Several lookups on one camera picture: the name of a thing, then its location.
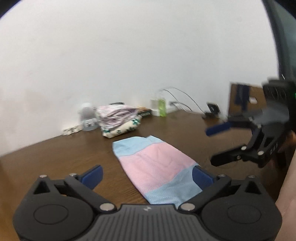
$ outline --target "pink and blue cloth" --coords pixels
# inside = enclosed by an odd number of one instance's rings
[[[153,137],[113,142],[129,179],[151,204],[180,204],[202,190],[192,179],[197,163],[168,143]]]

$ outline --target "pink stripe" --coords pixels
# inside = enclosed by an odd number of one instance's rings
[[[170,182],[196,162],[168,143],[152,144],[119,161],[135,187],[145,194]]]

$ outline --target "cable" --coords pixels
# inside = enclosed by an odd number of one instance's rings
[[[174,106],[176,106],[176,107],[178,108],[178,106],[175,105],[175,103],[178,103],[178,102],[177,102],[177,101],[169,102],[169,104],[173,104]],[[180,104],[186,106],[189,110],[193,111],[188,105],[186,105],[186,104],[184,104],[184,103],[180,103]]]
[[[181,91],[182,93],[184,93],[185,95],[187,95],[196,105],[197,105],[197,107],[205,114],[205,112],[199,107],[199,105],[194,101],[194,99],[192,99],[188,94],[186,94],[184,91],[182,91],[182,90],[179,90],[179,89],[177,89],[177,88],[175,88],[175,87],[168,87],[167,89],[176,89],[176,90],[178,90],[178,91]],[[167,89],[160,89],[158,92],[161,92],[161,91],[166,91],[166,92],[168,92],[168,93],[170,93],[171,94],[171,96],[172,97],[174,97],[175,98],[175,100],[177,101],[177,103],[180,105],[180,107],[184,110],[184,111],[186,111],[186,112],[188,112],[188,113],[195,113],[195,112],[189,112],[189,111],[187,111],[187,110],[185,110],[181,105],[182,105],[182,103],[180,103],[178,100],[177,100],[177,98],[170,92],[170,91],[168,91]]]

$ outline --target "brown table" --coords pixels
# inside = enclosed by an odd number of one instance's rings
[[[112,152],[112,142],[132,136],[153,135],[171,144],[213,174],[227,174],[233,179],[247,175],[259,176],[273,198],[279,193],[284,173],[276,171],[272,163],[259,169],[251,162],[238,161],[213,167],[210,157],[216,152],[247,143],[249,130],[236,129],[207,137],[206,123],[197,114],[174,112],[166,118],[145,117],[133,132],[107,139],[100,130],[59,136],[23,148],[0,158],[0,240],[16,241],[12,216],[21,199],[40,174],[51,179],[62,179],[72,172],[82,173],[95,164],[104,169],[103,181],[94,189],[115,203],[147,203],[124,173]]]

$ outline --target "white wall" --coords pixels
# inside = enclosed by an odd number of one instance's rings
[[[0,20],[0,154],[60,135],[83,102],[175,86],[226,112],[230,81],[276,75],[258,0],[22,0]]]

